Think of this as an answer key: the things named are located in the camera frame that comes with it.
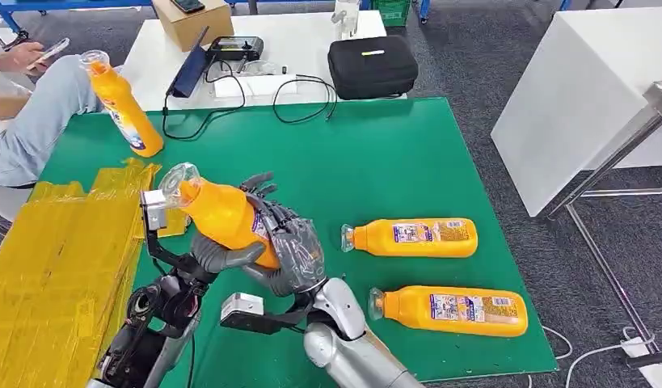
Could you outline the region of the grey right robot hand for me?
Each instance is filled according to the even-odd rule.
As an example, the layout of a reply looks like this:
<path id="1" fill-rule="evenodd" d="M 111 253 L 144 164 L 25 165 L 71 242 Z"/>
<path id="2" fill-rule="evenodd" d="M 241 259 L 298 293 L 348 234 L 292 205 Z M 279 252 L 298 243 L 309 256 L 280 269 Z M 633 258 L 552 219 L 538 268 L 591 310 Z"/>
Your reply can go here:
<path id="1" fill-rule="evenodd" d="M 280 202 L 266 198 L 277 189 L 274 183 L 269 183 L 272 177 L 270 171 L 253 175 L 240 183 L 239 188 L 245 192 L 255 215 L 263 222 L 279 268 L 246 264 L 242 270 L 262 286 L 270 288 L 274 295 L 287 297 L 311 290 L 323 283 L 327 276 L 323 249 L 313 222 Z"/>

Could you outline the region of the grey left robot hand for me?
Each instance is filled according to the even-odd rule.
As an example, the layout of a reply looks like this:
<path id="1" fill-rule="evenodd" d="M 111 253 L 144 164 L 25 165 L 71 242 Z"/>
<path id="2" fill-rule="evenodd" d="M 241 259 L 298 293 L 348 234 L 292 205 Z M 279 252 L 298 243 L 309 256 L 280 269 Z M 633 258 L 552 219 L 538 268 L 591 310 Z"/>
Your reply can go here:
<path id="1" fill-rule="evenodd" d="M 197 231 L 192 239 L 191 252 L 198 264 L 207 272 L 218 274 L 231 268 L 241 268 L 250 277 L 261 276 L 264 271 L 255 261 L 265 252 L 260 241 L 231 250 Z"/>

